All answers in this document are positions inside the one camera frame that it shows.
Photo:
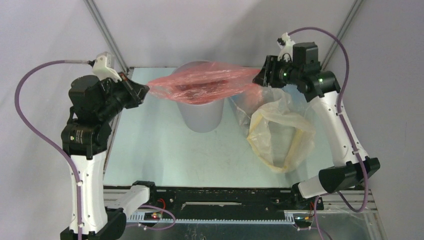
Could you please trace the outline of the white translucent bag of bags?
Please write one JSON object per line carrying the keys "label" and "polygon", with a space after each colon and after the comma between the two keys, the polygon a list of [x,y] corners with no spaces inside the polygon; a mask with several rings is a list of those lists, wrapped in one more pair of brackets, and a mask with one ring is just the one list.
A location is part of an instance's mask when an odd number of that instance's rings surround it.
{"label": "white translucent bag of bags", "polygon": [[287,97],[281,88],[253,86],[228,98],[229,105],[244,136],[249,134],[251,117],[261,106]]}

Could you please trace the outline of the red translucent trash bag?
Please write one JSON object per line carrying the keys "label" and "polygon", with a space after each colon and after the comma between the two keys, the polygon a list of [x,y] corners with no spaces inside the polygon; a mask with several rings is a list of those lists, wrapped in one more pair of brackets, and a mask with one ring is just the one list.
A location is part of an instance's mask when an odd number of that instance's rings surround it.
{"label": "red translucent trash bag", "polygon": [[205,62],[180,72],[159,77],[146,85],[157,98],[201,105],[240,94],[257,85],[260,69],[224,62]]}

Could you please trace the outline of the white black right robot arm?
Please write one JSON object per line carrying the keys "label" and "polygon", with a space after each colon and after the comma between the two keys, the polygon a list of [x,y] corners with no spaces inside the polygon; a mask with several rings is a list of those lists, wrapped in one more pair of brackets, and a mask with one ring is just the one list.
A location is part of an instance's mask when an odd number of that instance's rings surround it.
{"label": "white black right robot arm", "polygon": [[304,209],[312,197],[345,190],[368,179],[380,167],[376,157],[369,157],[352,129],[342,102],[341,87],[335,74],[324,71],[318,59],[319,49],[314,42],[296,43],[288,60],[267,55],[253,83],[262,87],[282,88],[295,85],[317,114],[327,136],[333,166],[318,175],[296,183],[291,204]]}

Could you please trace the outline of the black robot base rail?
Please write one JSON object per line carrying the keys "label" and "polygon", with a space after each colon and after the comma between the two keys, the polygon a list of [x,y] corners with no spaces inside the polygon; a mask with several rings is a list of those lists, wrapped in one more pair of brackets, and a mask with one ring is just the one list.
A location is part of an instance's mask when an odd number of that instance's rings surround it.
{"label": "black robot base rail", "polygon": [[289,213],[310,214],[324,209],[323,200],[302,198],[290,188],[231,188],[157,186],[149,188],[147,204],[159,207],[164,221],[177,223],[284,223]]}

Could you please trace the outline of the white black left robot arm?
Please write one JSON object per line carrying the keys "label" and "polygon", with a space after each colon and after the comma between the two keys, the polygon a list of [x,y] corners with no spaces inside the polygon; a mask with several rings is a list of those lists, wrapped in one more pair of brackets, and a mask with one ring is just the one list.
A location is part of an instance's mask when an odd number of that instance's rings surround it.
{"label": "white black left robot arm", "polygon": [[158,194],[148,186],[132,185],[110,204],[104,201],[104,165],[111,122],[124,109],[141,105],[148,86],[130,80],[85,75],[71,83],[69,118],[61,133],[62,148],[70,158],[72,218],[60,233],[62,240],[116,240],[125,230],[127,217],[140,206],[153,208]]}

